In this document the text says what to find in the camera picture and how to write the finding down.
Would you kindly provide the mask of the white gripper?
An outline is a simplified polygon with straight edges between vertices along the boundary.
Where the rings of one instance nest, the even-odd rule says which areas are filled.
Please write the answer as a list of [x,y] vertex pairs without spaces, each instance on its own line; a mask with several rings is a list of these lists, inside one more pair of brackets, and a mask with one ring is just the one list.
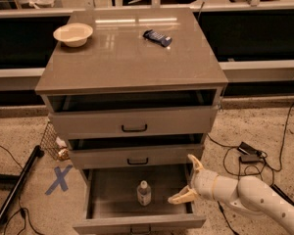
[[202,163],[192,154],[188,154],[187,158],[192,162],[193,189],[186,185],[177,194],[168,198],[170,204],[189,203],[197,200],[199,195],[211,201],[234,201],[238,198],[237,179],[220,176],[214,171],[204,169]]

